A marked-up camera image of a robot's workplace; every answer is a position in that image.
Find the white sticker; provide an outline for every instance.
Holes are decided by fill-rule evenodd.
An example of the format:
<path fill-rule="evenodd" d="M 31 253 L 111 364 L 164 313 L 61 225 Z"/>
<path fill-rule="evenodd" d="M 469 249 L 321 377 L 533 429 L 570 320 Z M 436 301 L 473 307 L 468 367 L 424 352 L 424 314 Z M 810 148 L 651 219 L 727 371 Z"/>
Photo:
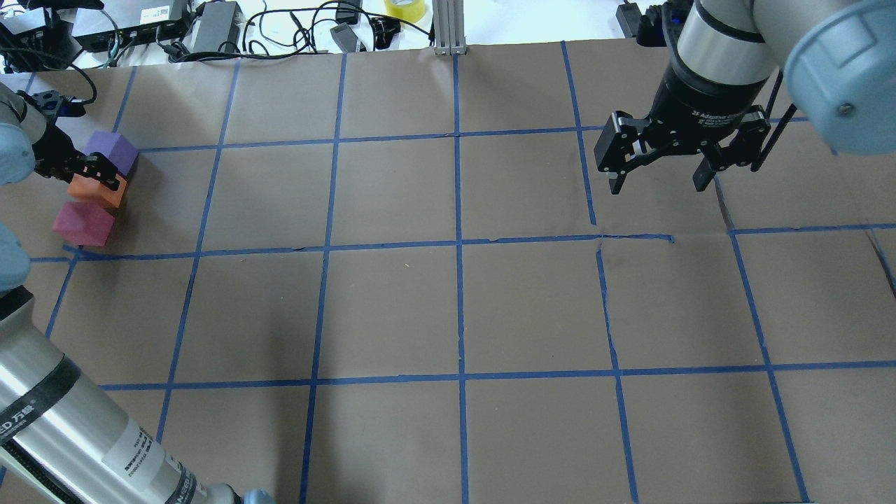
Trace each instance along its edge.
<path fill-rule="evenodd" d="M 180 462 L 177 462 L 177 460 L 175 460 L 174 457 L 172 457 L 168 452 L 165 452 L 165 462 L 168 462 L 168 465 L 170 465 L 172 469 L 177 471 L 178 474 L 181 473 Z"/>
<path fill-rule="evenodd" d="M 103 457 L 103 464 L 128 482 L 136 491 L 144 491 L 165 462 L 165 449 L 134 419 L 112 449 Z"/>
<path fill-rule="evenodd" d="M 140 24 L 149 24 L 151 22 L 168 21 L 171 15 L 171 7 L 162 5 L 161 7 L 150 7 L 140 11 Z"/>

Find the orange block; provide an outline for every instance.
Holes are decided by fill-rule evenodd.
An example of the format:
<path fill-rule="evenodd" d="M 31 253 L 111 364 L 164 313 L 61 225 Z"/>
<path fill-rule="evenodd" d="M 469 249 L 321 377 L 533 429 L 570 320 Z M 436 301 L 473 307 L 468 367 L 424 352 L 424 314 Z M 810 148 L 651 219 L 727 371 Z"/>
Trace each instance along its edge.
<path fill-rule="evenodd" d="M 125 197 L 127 181 L 121 175 L 118 179 L 118 190 L 113 191 L 93 178 L 75 175 L 72 183 L 68 185 L 68 195 L 82 203 L 95 203 L 103 208 L 120 208 L 122 198 Z"/>

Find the robotic arm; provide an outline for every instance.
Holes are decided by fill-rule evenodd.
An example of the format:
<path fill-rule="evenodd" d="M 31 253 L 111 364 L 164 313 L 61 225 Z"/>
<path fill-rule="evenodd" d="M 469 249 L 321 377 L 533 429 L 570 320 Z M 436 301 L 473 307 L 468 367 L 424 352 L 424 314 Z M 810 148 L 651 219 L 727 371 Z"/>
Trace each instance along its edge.
<path fill-rule="evenodd" d="M 36 171 L 117 189 L 116 166 L 78 152 L 56 127 L 58 117 L 84 115 L 83 105 L 55 91 L 28 96 L 0 84 L 0 185 Z M 0 223 L 0 465 L 64 504 L 273 504 L 261 490 L 241 498 L 225 484 L 203 486 L 62 354 L 31 323 L 34 297 L 22 287 L 29 270 L 19 241 Z"/>
<path fill-rule="evenodd" d="M 60 117 L 81 117 L 84 102 L 56 91 L 28 95 L 0 83 L 0 185 L 24 180 L 34 171 L 68 183 L 74 174 L 118 189 L 118 169 L 98 152 L 85 155 L 56 126 Z"/>
<path fill-rule="evenodd" d="M 763 147 L 771 124 L 753 103 L 775 66 L 832 148 L 896 150 L 892 0 L 668 0 L 660 24 L 671 58 L 650 113 L 613 112 L 594 147 L 613 194 L 663 156 L 702 154 L 698 191 L 732 165 L 757 171 L 796 111 Z"/>

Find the purple block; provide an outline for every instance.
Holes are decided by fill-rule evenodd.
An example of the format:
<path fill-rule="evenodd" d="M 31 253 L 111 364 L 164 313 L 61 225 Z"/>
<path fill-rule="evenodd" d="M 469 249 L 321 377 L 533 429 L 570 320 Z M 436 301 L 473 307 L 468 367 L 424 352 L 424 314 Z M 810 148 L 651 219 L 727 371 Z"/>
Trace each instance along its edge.
<path fill-rule="evenodd" d="M 134 162 L 137 161 L 137 148 L 118 133 L 94 132 L 90 140 L 87 141 L 84 153 L 93 154 L 94 152 L 99 152 L 112 161 L 112 164 L 118 168 L 118 173 L 125 179 L 128 178 Z"/>
<path fill-rule="evenodd" d="M 66 203 L 59 211 L 53 231 L 74 245 L 106 245 L 115 218 L 95 203 Z"/>

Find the yellow tape roll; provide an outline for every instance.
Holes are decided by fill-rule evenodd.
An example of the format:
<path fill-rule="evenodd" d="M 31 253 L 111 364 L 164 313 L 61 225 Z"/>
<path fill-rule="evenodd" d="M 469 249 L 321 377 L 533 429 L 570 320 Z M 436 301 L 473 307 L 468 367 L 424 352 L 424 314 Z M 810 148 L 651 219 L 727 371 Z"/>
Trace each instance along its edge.
<path fill-rule="evenodd" d="M 406 22 L 418 22 L 426 13 L 423 0 L 386 0 L 386 13 Z"/>

